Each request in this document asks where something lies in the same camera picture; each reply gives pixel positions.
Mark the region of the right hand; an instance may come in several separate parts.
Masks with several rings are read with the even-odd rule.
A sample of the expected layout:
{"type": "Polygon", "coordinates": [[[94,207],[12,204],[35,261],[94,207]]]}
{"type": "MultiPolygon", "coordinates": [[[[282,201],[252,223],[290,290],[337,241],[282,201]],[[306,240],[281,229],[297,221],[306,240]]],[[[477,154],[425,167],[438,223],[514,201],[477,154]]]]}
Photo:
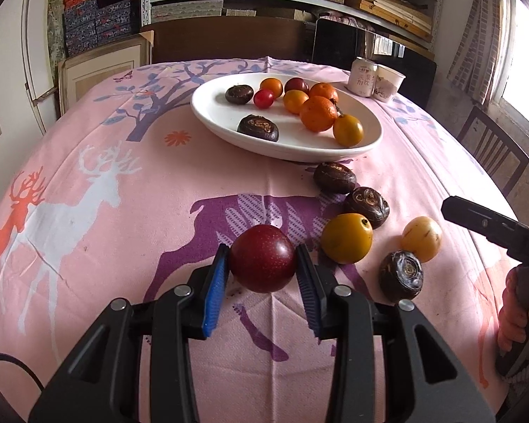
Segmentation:
{"type": "Polygon", "coordinates": [[[514,344],[521,344],[527,339],[525,327],[529,323],[529,310],[519,304],[516,287],[517,269],[512,268],[505,278],[503,307],[498,314],[497,343],[502,351],[510,351],[514,344]]]}

